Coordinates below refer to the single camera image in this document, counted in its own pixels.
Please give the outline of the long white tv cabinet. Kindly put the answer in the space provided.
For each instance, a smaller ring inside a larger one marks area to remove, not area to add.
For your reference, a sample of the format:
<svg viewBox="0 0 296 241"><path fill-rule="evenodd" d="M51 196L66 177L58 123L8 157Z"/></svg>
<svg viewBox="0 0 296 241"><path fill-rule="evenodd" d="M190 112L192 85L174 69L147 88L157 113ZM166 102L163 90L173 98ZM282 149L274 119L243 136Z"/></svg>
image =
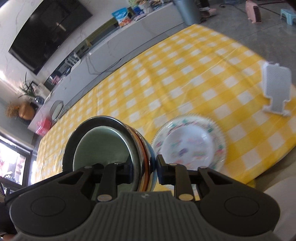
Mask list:
<svg viewBox="0 0 296 241"><path fill-rule="evenodd" d="M62 100L64 105L72 106L120 65L184 26L177 7L169 3L117 29L90 50L81 63L54 88L51 97L38 109L28 129L35 132L37 122L50 117L50 109L55 101Z"/></svg>

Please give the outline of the small white sticker plate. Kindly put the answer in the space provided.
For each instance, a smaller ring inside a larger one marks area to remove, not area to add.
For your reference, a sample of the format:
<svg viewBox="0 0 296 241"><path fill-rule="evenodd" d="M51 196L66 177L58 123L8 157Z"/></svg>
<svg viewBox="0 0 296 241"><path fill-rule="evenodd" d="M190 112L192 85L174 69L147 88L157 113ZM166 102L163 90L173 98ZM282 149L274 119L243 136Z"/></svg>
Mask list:
<svg viewBox="0 0 296 241"><path fill-rule="evenodd" d="M214 158L213 139L199 126L183 126L170 133L160 150L166 163L184 165L189 170L208 167Z"/></svg>

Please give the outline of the pink small heater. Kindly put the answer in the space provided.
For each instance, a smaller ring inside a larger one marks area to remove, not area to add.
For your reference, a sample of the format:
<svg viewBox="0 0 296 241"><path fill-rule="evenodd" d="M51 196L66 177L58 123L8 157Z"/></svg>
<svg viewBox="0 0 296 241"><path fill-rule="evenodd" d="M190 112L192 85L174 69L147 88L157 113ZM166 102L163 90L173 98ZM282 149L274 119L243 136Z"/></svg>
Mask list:
<svg viewBox="0 0 296 241"><path fill-rule="evenodd" d="M246 1L245 10L248 16L248 20L250 20L253 24L261 23L259 6L256 3L254 3L253 1Z"/></svg>

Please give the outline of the light blue plastic stool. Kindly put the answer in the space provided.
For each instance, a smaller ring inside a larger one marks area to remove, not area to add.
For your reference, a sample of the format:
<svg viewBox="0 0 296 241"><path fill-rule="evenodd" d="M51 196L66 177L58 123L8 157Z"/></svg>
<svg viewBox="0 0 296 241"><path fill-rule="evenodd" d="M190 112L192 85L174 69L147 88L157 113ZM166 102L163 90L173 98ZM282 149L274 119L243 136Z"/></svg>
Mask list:
<svg viewBox="0 0 296 241"><path fill-rule="evenodd" d="M290 10L290 9L281 9L280 10L280 19L282 19L283 16L285 16L287 24L292 26L293 20L296 19L295 11Z"/></svg>

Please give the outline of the white phone stand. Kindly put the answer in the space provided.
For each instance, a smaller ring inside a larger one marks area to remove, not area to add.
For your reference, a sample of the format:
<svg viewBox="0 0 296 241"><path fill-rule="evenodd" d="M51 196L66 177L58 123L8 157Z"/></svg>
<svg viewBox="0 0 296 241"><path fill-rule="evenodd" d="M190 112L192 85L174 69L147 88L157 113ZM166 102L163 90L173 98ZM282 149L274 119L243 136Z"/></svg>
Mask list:
<svg viewBox="0 0 296 241"><path fill-rule="evenodd" d="M290 116L290 111L285 109L285 104L291 100L291 70L278 63L266 62L261 68L261 73L263 95L270 100L269 105L264 105L262 110L281 116Z"/></svg>

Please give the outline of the black wall television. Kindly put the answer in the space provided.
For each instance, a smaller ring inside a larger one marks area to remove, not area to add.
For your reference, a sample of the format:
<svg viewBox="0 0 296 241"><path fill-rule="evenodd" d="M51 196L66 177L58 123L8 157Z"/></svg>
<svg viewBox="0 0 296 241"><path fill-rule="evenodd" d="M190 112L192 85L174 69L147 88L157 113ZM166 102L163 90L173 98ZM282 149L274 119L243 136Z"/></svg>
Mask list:
<svg viewBox="0 0 296 241"><path fill-rule="evenodd" d="M91 17L79 1L42 1L15 37L9 53L38 74L60 45Z"/></svg>

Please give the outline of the grey metal trash bin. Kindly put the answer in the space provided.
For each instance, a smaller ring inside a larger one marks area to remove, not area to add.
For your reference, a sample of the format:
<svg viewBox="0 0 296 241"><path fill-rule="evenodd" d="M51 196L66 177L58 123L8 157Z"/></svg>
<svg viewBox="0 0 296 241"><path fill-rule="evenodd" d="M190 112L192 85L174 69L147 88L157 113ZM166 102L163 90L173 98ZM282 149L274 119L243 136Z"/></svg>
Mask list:
<svg viewBox="0 0 296 241"><path fill-rule="evenodd" d="M175 0L173 3L187 26L201 23L200 10L193 0Z"/></svg>

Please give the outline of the clear glass sticker plate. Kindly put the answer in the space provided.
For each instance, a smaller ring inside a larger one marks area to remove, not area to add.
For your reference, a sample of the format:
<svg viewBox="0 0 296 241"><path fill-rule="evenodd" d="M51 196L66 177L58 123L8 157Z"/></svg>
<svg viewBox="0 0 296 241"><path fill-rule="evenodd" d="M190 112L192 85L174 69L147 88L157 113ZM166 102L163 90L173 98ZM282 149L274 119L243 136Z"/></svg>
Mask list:
<svg viewBox="0 0 296 241"><path fill-rule="evenodd" d="M224 135L215 121L197 114L180 115L165 123L158 130L151 144L156 155L161 155L160 150L165 138L170 133L183 126L199 126L210 134L214 143L214 158L208 167L215 171L221 170L226 159Z"/></svg>

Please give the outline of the blue glass vase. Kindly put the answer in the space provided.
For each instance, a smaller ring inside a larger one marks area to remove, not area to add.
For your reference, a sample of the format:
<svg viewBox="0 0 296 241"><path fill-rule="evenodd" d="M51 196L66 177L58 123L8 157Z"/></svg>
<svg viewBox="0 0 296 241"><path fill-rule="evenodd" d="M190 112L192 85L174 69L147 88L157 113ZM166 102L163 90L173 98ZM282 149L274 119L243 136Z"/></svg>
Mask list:
<svg viewBox="0 0 296 241"><path fill-rule="evenodd" d="M35 102L38 105L43 105L45 102L45 99L42 96L37 95L37 96L35 96Z"/></svg>

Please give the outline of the green ceramic bowl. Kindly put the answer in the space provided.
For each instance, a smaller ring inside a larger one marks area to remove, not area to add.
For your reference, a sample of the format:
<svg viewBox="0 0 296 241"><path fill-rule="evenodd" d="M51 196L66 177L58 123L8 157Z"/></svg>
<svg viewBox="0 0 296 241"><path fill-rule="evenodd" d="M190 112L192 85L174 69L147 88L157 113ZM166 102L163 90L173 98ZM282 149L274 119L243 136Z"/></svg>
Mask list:
<svg viewBox="0 0 296 241"><path fill-rule="evenodd" d="M98 126L88 131L78 143L73 159L73 170L94 164L138 161L137 150L128 136L109 127Z"/></svg>

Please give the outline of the blue snack bag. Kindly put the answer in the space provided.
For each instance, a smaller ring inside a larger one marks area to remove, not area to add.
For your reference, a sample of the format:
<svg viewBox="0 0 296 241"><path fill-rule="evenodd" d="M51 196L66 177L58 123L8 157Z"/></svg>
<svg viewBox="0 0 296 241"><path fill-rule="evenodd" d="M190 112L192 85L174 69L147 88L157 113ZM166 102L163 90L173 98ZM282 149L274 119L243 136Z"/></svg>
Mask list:
<svg viewBox="0 0 296 241"><path fill-rule="evenodd" d="M128 15L127 8L121 8L121 9L118 9L117 11L114 11L112 13L112 16L118 22L119 27L124 27L132 21Z"/></svg>

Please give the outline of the orange pumpkin vase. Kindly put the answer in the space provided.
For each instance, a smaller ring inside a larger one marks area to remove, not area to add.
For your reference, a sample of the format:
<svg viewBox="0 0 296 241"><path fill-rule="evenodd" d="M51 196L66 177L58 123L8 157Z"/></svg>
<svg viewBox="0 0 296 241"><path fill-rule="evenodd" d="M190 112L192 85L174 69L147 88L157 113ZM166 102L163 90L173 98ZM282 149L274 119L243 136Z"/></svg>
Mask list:
<svg viewBox="0 0 296 241"><path fill-rule="evenodd" d="M18 116L24 120L31 121L35 116L35 109L29 102L22 102L18 110Z"/></svg>

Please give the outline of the grey cushioned stool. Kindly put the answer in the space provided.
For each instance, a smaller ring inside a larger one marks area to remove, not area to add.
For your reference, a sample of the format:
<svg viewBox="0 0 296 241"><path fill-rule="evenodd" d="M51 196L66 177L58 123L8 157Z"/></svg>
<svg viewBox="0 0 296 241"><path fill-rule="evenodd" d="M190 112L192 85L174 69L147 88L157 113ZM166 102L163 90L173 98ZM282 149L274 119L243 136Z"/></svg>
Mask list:
<svg viewBox="0 0 296 241"><path fill-rule="evenodd" d="M55 101L50 109L50 117L52 122L57 122L68 110L69 106L64 105L62 100Z"/></svg>

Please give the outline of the yellow checkered tablecloth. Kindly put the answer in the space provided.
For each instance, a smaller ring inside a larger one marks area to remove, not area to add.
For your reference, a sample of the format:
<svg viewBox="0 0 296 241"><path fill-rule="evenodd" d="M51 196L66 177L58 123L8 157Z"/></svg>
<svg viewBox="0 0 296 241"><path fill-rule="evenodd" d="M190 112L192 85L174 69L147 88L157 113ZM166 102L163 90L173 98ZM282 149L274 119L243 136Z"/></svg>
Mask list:
<svg viewBox="0 0 296 241"><path fill-rule="evenodd" d="M227 144L223 173L248 183L295 147L295 98L289 117L265 113L264 59L210 28L193 25L152 46L93 87L42 138L33 181L62 170L63 152L83 121L109 115L151 141L181 114L214 120Z"/></svg>

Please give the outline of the stainless steel bowl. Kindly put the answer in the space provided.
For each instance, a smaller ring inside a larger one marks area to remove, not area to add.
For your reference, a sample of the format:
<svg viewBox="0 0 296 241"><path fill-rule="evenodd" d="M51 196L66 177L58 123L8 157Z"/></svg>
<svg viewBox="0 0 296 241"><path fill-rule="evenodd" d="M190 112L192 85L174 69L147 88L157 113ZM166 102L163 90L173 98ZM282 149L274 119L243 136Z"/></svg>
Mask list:
<svg viewBox="0 0 296 241"><path fill-rule="evenodd" d="M156 154L142 134L110 116L95 116L81 123L70 135L62 159L63 171L86 166L127 163L132 181L118 191L153 191L157 182Z"/></svg>

